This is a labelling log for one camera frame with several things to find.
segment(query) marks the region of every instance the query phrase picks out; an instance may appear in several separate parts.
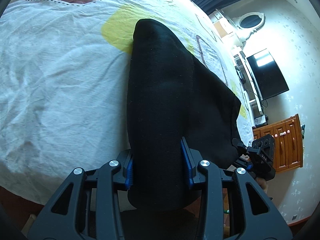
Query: cabinet door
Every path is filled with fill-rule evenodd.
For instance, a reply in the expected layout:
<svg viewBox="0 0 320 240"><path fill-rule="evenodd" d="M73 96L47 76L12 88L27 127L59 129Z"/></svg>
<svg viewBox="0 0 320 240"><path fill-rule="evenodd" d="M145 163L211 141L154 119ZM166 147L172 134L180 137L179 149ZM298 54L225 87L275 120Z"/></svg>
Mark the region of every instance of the cabinet door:
<svg viewBox="0 0 320 240"><path fill-rule="evenodd" d="M285 122L287 130L288 152L289 152L289 169L300 166L302 156L301 132L297 118Z"/></svg>
<svg viewBox="0 0 320 240"><path fill-rule="evenodd" d="M267 134L271 134L272 135L272 137L274 138L274 131L273 131L273 126L270 126L270 127L265 127L265 128L261 128L260 129L260 135L261 135L261 137L263 137L263 136L265 136L265 135L267 135ZM277 162L277 159L276 159L276 156L277 156L277 150L276 150L276 145L275 145L275 148L274 148L275 150L274 150L274 153L273 153L273 167L276 169L276 167L277 167L277 164L276 164L276 162Z"/></svg>
<svg viewBox="0 0 320 240"><path fill-rule="evenodd" d="M260 137L260 130L253 131L253 140L259 139Z"/></svg>
<svg viewBox="0 0 320 240"><path fill-rule="evenodd" d="M284 122L273 126L276 149L276 171L284 171L289 168L288 142L284 134L285 131L286 127Z"/></svg>

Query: tv stand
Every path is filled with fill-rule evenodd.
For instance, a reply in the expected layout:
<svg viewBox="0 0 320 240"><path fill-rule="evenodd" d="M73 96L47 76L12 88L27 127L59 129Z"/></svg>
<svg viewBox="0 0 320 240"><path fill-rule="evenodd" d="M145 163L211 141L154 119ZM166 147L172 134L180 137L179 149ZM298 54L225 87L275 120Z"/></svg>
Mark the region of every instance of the tv stand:
<svg viewBox="0 0 320 240"><path fill-rule="evenodd" d="M257 83L255 81L251 67L247 61L247 58L245 57L245 55L240 47L234 48L231 52L235 58L235 61L237 62L237 65L239 66L240 70L244 73L246 80L249 81L249 83L250 83L250 89L252 92L251 94L254 95L254 99L249 101L252 112L254 113L254 110L256 110L259 112L260 115L263 115L263 109L261 106L260 98L259 98L258 92L256 90Z"/></svg>

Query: flat screen tv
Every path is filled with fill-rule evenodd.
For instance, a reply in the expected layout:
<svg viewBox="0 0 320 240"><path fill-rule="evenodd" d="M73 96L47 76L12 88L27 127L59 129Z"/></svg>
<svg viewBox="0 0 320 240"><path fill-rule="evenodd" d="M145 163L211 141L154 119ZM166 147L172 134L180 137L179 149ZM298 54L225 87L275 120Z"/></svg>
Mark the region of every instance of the flat screen tv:
<svg viewBox="0 0 320 240"><path fill-rule="evenodd" d="M289 91L277 63L267 49L247 57L260 100Z"/></svg>

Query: bed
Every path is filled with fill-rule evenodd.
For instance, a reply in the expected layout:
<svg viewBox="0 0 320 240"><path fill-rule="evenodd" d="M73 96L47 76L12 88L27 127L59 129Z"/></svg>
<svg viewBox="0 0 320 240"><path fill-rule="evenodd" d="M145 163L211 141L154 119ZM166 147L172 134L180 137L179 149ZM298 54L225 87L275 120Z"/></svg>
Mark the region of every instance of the bed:
<svg viewBox="0 0 320 240"><path fill-rule="evenodd" d="M250 104L208 16L190 0L12 0L0 18L0 186L45 204L75 167L91 170L128 149L126 92L132 34L155 19Z"/></svg>

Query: white mirror frame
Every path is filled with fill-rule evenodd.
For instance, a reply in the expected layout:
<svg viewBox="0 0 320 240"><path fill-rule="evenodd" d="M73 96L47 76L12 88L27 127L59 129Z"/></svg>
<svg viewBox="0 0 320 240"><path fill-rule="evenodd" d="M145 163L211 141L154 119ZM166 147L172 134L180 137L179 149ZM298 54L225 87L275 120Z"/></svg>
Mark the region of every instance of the white mirror frame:
<svg viewBox="0 0 320 240"><path fill-rule="evenodd" d="M261 19L261 22L260 22L258 25L254 26L254 27L252 27L252 28L242 28L242 27L240 26L240 23L241 23L245 18L247 18L248 16L251 16L251 15L257 15L257 16L259 16L259 18ZM237 34L238 34L240 40L243 42L243 41L246 41L246 40L250 37L251 33L256 32L257 29L260 28L260 27L264 24L264 22L265 22L265 16L264 16L264 13L251 12L251 13L246 13L246 14L242 15L242 16L239 17L239 18L233 18L232 21L233 21L233 22L235 23L235 25L237 26L237 28L238 28Z"/></svg>

